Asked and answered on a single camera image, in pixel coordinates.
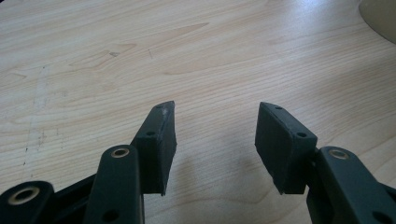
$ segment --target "black plastic arm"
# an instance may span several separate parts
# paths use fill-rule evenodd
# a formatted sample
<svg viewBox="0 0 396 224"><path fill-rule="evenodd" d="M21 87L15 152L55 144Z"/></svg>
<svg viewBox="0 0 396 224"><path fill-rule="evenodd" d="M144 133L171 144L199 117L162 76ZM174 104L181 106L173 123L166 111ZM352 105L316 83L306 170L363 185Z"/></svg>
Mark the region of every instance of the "black plastic arm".
<svg viewBox="0 0 396 224"><path fill-rule="evenodd" d="M395 189L378 183L359 158L317 138L278 105L260 104L256 148L280 193L302 194L313 223L396 223Z"/></svg>
<svg viewBox="0 0 396 224"><path fill-rule="evenodd" d="M0 223L144 223L144 193L165 194L176 153L175 103L154 106L131 145L102 155L98 172L54 193L22 183L0 196Z"/></svg>

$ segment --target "wood grain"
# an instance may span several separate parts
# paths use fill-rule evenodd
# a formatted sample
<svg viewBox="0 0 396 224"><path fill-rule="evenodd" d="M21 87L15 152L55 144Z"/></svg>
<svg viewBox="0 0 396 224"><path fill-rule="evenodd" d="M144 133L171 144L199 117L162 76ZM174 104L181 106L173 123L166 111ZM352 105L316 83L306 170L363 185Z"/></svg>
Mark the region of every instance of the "wood grain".
<svg viewBox="0 0 396 224"><path fill-rule="evenodd" d="M396 187L396 45L358 0L13 1L0 4L0 191L56 190L176 102L167 194L147 223L309 223L254 147L259 102L282 105Z"/></svg>

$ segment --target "light wood surface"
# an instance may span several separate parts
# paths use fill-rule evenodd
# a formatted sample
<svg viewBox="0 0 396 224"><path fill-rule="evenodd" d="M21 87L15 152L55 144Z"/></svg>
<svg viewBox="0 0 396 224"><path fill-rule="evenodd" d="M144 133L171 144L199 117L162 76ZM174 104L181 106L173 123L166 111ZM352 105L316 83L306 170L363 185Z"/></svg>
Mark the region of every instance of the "light wood surface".
<svg viewBox="0 0 396 224"><path fill-rule="evenodd" d="M56 190L176 102L177 153L147 223L309 223L254 147L259 103L282 105L396 187L396 45L358 0L0 4L0 191Z"/></svg>

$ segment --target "hole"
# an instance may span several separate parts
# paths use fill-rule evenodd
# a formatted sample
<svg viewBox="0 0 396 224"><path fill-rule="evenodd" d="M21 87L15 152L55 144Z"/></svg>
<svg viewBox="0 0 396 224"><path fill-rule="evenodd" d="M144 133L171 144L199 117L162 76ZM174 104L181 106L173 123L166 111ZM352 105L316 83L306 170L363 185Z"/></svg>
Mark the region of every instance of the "hole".
<svg viewBox="0 0 396 224"><path fill-rule="evenodd" d="M306 137L306 133L297 133L300 137Z"/></svg>
<svg viewBox="0 0 396 224"><path fill-rule="evenodd" d="M386 223L386 224L393 223L390 217L380 212L373 212L373 217L380 223Z"/></svg>
<svg viewBox="0 0 396 224"><path fill-rule="evenodd" d="M16 196L15 196L15 199L16 200L25 200L25 199L27 199L27 198L29 198L30 196L32 196L33 195L33 190L32 189L27 189L27 190L25 190L25 191L23 191L23 192L21 192L21 193L19 193L19 194L17 194Z"/></svg>
<svg viewBox="0 0 396 224"><path fill-rule="evenodd" d="M120 214L116 210L109 210L103 214L102 220L104 222L112 222L112 221L117 220L117 218L119 218L119 216L120 216Z"/></svg>
<svg viewBox="0 0 396 224"><path fill-rule="evenodd" d="M347 160L347 159L349 159L349 155L348 155L346 152L344 152L344 151L342 151L342 150L340 150L340 149L336 149L336 148L330 149L330 150L329 150L329 153L330 153L330 155L332 155L333 157L335 157L335 158L337 158L337 159L340 159L340 160Z"/></svg>
<svg viewBox="0 0 396 224"><path fill-rule="evenodd" d="M127 148L117 148L111 152L113 158L121 158L129 154L129 149Z"/></svg>
<svg viewBox="0 0 396 224"><path fill-rule="evenodd" d="M11 205L27 203L35 198L35 196L38 195L38 192L40 192L40 189L35 186L20 189L8 198L8 203Z"/></svg>

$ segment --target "metal grommet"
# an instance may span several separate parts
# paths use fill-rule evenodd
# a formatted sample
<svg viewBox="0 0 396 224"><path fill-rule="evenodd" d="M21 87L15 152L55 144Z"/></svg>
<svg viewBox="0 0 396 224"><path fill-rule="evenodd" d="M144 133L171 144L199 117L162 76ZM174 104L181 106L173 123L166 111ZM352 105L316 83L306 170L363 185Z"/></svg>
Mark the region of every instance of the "metal grommet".
<svg viewBox="0 0 396 224"><path fill-rule="evenodd" d="M113 158L121 158L129 154L128 148L117 148L116 150L111 152L111 157Z"/></svg>
<svg viewBox="0 0 396 224"><path fill-rule="evenodd" d="M348 160L349 155L340 149L332 148L329 150L329 154L332 155L333 157L340 159L340 160Z"/></svg>
<svg viewBox="0 0 396 224"><path fill-rule="evenodd" d="M37 196L39 192L40 192L40 188L35 186L30 186L24 189L20 189L14 194L12 194L11 197L8 198L8 203L11 205L19 205L19 204L27 203L31 201L33 198L35 198L35 196Z"/></svg>

